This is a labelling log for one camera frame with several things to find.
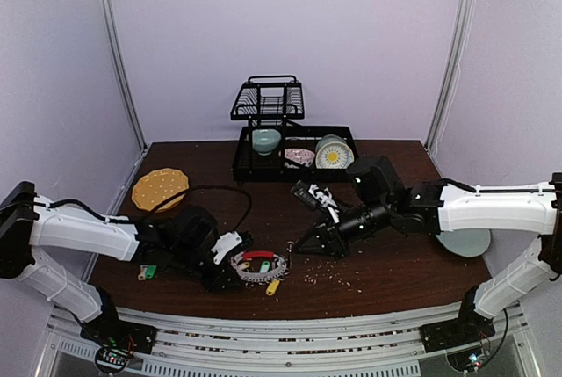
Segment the large keyring with red handle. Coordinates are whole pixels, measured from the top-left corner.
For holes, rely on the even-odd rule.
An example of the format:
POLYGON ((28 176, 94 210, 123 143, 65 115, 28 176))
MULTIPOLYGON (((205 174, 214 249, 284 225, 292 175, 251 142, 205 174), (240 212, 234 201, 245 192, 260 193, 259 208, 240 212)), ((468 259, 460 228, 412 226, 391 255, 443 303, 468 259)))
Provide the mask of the large keyring with red handle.
POLYGON ((244 251, 233 256, 230 265, 243 283, 263 285, 265 294, 273 297, 291 271, 293 245, 293 241, 286 244, 285 254, 270 250, 244 251))

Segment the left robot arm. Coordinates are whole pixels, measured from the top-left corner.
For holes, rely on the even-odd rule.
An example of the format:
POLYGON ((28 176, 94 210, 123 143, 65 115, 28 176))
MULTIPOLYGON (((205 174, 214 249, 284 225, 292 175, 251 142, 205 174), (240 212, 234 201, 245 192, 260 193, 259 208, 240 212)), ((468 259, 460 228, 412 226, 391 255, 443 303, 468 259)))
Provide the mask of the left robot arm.
POLYGON ((216 219, 199 206, 161 219, 153 212, 139 218, 102 215, 77 199, 42 197, 27 181, 17 184, 1 203, 2 279, 33 287, 73 315, 83 338, 125 358, 152 351, 155 327, 120 319, 103 288, 68 272, 46 247, 175 270, 199 278, 211 292, 241 285, 231 259, 252 242, 250 233, 238 229, 220 234, 216 219))

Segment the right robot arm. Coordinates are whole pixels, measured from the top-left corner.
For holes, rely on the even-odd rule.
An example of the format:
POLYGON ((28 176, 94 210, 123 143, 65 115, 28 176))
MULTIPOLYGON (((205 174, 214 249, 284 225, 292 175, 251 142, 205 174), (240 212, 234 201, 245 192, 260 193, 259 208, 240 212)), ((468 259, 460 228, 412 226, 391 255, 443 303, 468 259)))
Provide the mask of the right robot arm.
POLYGON ((470 186, 440 178, 406 188, 385 156, 364 156, 346 170, 360 204, 338 206, 327 188, 299 181, 292 195, 321 217, 294 244, 296 253, 349 255, 350 243, 393 228, 404 235, 480 230, 536 234, 529 248, 491 279, 469 289, 456 318, 421 326, 425 352, 491 337, 493 319, 561 275, 561 175, 533 185, 470 186))

